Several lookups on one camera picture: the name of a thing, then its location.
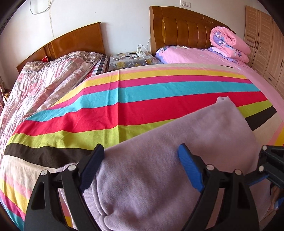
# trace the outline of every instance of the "plaid fabric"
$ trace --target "plaid fabric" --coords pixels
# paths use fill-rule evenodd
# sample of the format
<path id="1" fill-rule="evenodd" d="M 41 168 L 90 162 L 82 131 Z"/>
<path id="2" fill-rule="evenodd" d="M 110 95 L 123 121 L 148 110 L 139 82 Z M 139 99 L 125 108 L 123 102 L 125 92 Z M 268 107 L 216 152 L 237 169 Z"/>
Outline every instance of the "plaid fabric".
<path id="1" fill-rule="evenodd" d="M 108 63 L 108 57 L 107 57 L 107 55 L 104 55 L 100 59 L 100 61 L 98 61 L 98 63 L 90 70 L 90 72 L 88 73 L 88 75 L 85 77 L 84 80 L 86 80 L 90 77 L 93 77 L 95 75 L 99 75 L 99 74 L 103 74 L 103 73 L 107 72 L 107 63 Z"/>

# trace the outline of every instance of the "wardrobe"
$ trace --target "wardrobe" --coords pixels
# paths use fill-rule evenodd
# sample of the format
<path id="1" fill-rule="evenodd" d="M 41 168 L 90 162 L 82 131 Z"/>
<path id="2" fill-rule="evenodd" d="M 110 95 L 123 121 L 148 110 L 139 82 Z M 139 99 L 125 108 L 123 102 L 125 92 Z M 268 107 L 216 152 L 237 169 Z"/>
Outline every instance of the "wardrobe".
<path id="1" fill-rule="evenodd" d="M 269 82 L 284 99 L 284 36 L 272 17 L 246 6 L 244 41 L 250 47 L 249 67 Z"/>

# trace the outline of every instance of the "headboard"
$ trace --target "headboard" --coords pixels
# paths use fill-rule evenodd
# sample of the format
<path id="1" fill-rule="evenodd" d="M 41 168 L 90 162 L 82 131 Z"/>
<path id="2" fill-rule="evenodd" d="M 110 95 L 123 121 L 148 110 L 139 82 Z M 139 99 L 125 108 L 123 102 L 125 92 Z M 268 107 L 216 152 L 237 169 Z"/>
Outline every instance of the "headboard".
<path id="1" fill-rule="evenodd" d="M 23 61 L 17 70 L 20 73 L 27 62 L 40 61 L 45 56 L 52 61 L 74 51 L 105 54 L 100 22 L 76 29 L 51 41 Z"/>
<path id="2" fill-rule="evenodd" d="M 211 30 L 225 24 L 179 7 L 150 6 L 151 52 L 164 46 L 181 45 L 192 48 L 208 48 Z"/>

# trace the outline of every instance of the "beige stripe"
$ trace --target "beige stripe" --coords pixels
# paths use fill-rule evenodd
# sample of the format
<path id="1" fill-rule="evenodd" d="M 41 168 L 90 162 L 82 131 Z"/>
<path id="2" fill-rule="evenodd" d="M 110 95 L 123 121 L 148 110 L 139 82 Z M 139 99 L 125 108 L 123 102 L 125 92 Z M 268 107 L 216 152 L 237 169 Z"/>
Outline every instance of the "beige stripe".
<path id="1" fill-rule="evenodd" d="M 258 127 L 253 131 L 253 134 L 256 137 L 257 142 L 262 145 L 267 145 L 274 133 L 277 131 L 280 126 L 282 120 L 278 113 L 272 116 L 268 121 L 266 121 L 263 125 Z"/>

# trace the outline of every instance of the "bedside table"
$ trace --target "bedside table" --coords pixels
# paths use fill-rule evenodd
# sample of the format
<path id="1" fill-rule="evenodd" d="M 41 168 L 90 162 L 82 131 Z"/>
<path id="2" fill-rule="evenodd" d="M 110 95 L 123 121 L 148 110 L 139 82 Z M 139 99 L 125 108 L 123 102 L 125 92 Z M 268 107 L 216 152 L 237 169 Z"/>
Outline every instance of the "bedside table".
<path id="1" fill-rule="evenodd" d="M 143 52 L 146 54 L 144 58 L 146 59 L 148 65 L 163 64 L 159 60 L 157 60 L 154 56 L 152 56 L 148 51 L 143 51 Z M 115 71 L 130 67 L 146 66 L 146 62 L 143 57 L 137 56 L 137 59 L 135 59 L 134 55 L 136 55 L 135 51 L 120 53 L 111 56 L 109 61 L 108 71 Z"/>

